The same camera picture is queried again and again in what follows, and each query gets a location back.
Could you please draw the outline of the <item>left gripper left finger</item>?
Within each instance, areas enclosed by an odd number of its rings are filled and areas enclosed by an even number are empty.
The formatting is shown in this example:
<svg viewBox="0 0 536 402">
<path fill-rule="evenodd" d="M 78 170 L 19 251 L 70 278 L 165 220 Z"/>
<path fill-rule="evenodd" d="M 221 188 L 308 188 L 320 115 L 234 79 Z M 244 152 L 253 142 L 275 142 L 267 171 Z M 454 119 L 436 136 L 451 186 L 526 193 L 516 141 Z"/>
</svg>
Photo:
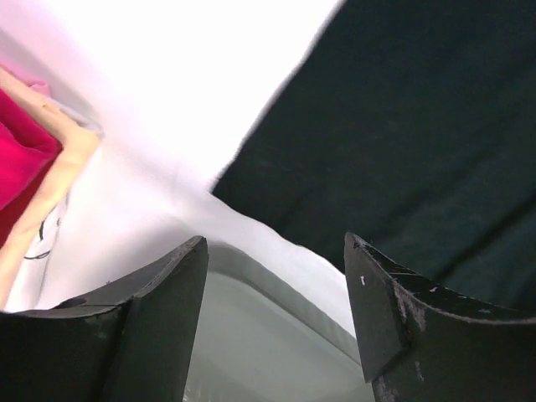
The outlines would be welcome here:
<svg viewBox="0 0 536 402">
<path fill-rule="evenodd" d="M 195 236 L 52 309 L 2 314 L 2 400 L 181 400 L 208 259 Z"/>
</svg>

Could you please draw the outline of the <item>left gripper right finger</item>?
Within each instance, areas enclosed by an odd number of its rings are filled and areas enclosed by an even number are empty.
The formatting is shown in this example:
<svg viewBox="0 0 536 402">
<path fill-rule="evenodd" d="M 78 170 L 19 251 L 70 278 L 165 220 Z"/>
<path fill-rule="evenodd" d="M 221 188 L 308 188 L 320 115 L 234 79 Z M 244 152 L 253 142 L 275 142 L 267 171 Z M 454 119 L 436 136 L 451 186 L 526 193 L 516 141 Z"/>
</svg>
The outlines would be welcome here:
<svg viewBox="0 0 536 402">
<path fill-rule="evenodd" d="M 345 236 L 345 275 L 377 401 L 533 402 L 535 316 L 463 296 Z"/>
</svg>

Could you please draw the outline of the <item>black t shirt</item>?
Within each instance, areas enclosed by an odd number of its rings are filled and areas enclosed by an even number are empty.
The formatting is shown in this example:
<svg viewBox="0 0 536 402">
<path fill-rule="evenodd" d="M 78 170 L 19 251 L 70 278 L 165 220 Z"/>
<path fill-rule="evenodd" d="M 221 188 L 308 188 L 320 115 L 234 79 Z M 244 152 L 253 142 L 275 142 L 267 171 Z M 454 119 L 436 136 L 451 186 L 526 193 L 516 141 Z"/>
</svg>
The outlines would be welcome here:
<svg viewBox="0 0 536 402">
<path fill-rule="evenodd" d="M 213 193 L 338 269 L 352 232 L 532 311 L 534 2 L 345 2 Z"/>
</svg>

